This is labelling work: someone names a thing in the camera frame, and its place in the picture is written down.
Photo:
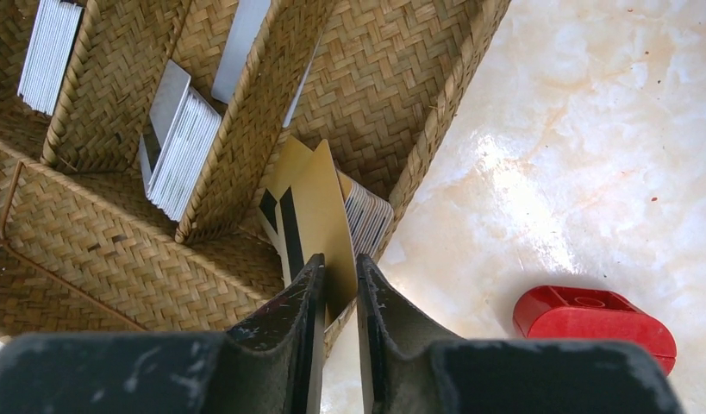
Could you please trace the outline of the gold credit card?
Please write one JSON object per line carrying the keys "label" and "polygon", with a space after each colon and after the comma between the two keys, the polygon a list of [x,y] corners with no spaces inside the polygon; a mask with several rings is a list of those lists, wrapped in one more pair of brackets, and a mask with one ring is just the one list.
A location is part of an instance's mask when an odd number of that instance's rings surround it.
{"label": "gold credit card", "polygon": [[322,254],[326,325],[341,315],[357,291],[353,247],[341,184],[329,145],[312,150],[286,140],[267,190],[276,199],[278,253],[284,284],[315,254]]}

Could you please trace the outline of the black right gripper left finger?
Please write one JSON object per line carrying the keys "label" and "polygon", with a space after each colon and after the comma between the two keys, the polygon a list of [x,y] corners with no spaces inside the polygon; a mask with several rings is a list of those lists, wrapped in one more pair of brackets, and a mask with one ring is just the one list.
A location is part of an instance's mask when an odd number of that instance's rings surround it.
{"label": "black right gripper left finger", "polygon": [[325,259],[225,331],[35,333],[0,350],[0,413],[316,413]]}

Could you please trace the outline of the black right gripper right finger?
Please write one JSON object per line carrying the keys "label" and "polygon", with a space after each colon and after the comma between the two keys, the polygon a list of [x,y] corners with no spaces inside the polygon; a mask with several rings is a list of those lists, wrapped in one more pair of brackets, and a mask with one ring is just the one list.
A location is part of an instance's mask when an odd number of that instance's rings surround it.
{"label": "black right gripper right finger", "polygon": [[356,260],[367,413],[679,413],[676,393],[630,342],[465,339]]}

